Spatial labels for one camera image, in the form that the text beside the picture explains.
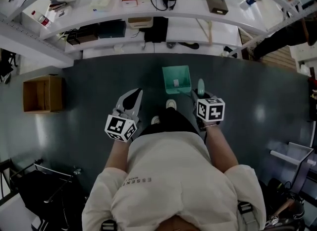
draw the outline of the teal object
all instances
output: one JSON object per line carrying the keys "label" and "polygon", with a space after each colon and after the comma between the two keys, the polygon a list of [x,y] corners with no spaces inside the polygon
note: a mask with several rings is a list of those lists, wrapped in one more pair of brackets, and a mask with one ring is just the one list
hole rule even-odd
{"label": "teal object", "polygon": [[165,90],[168,94],[189,93],[192,90],[189,67],[170,66],[162,67]]}
{"label": "teal object", "polygon": [[205,83],[202,78],[198,80],[198,88],[197,88],[198,97],[203,98],[205,95]]}

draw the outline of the wall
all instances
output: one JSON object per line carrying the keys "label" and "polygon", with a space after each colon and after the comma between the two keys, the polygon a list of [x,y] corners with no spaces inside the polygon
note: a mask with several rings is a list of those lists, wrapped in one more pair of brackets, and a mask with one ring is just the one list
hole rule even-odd
{"label": "wall", "polygon": [[32,231],[35,214],[25,208],[20,194],[0,206],[1,231]]}

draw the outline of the shoe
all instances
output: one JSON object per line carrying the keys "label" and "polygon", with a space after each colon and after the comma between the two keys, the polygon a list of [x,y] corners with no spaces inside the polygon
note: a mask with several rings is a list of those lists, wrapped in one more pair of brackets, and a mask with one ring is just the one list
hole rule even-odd
{"label": "shoe", "polygon": [[249,58],[250,58],[250,60],[252,60],[252,61],[258,61],[258,60],[259,60],[258,58],[256,58],[256,57],[254,56],[254,48],[252,48],[252,47],[247,47],[247,51],[248,51],[248,53],[249,53]]}
{"label": "shoe", "polygon": [[160,123],[160,120],[159,120],[159,116],[156,115],[155,117],[152,118],[151,120],[151,124],[156,124],[156,123]]}
{"label": "shoe", "polygon": [[199,44],[198,43],[179,43],[180,45],[183,45],[183,46],[186,46],[186,47],[189,47],[193,50],[197,50],[199,49]]}
{"label": "shoe", "polygon": [[166,102],[166,108],[174,108],[175,110],[177,109],[176,101],[173,99],[169,99]]}

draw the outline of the small bottle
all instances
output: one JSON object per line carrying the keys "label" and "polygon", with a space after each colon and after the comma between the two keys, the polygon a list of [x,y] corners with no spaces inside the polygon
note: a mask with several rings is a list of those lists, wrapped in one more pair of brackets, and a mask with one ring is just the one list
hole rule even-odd
{"label": "small bottle", "polygon": [[48,18],[46,18],[43,14],[40,12],[35,12],[32,11],[33,18],[37,21],[40,22],[43,26],[48,27],[49,24],[51,23]]}

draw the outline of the white t-shirt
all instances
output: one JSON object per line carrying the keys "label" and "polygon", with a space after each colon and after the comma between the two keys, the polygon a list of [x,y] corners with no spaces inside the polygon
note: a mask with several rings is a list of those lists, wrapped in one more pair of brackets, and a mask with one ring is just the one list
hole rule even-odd
{"label": "white t-shirt", "polygon": [[253,205],[264,228],[264,200],[254,170],[238,165],[220,172],[194,133],[141,136],[130,146],[128,164],[127,173],[107,168],[97,177],[82,214],[83,231],[99,231],[108,219],[121,231],[154,231],[174,215],[202,231],[237,231],[242,230],[239,201]]}

